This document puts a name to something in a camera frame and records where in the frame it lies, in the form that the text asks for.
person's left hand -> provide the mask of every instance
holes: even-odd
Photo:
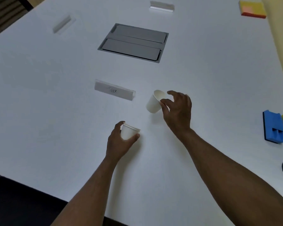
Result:
[[[121,138],[120,129],[124,121],[118,122],[108,138],[106,158],[117,163],[130,149],[130,147],[139,139],[140,135],[135,134],[128,140]]]

person's right arm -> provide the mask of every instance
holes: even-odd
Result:
[[[267,182],[230,159],[191,128],[191,99],[168,91],[174,102],[162,99],[167,125],[185,145],[217,204],[235,225],[283,225],[283,197]]]

paper cup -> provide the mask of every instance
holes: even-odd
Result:
[[[150,100],[147,103],[147,110],[150,113],[157,113],[161,106],[159,104],[159,101],[165,97],[165,93],[161,90],[155,90],[153,95],[151,96]]]
[[[123,140],[128,140],[135,134],[139,133],[140,129],[134,128],[130,125],[127,125],[126,123],[123,124],[122,130],[121,130],[121,138]]]

forearm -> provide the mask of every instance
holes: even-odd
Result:
[[[236,225],[281,225],[283,197],[189,130],[178,135],[212,196]]]
[[[115,166],[115,162],[105,158],[91,178],[66,205],[52,226],[102,225]]]

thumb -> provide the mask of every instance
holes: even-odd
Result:
[[[131,147],[140,137],[140,134],[135,134],[134,136],[132,136],[130,139],[127,140],[128,145]]]
[[[161,106],[162,113],[164,114],[164,116],[166,116],[169,113],[168,107],[162,102],[159,102],[159,104]]]

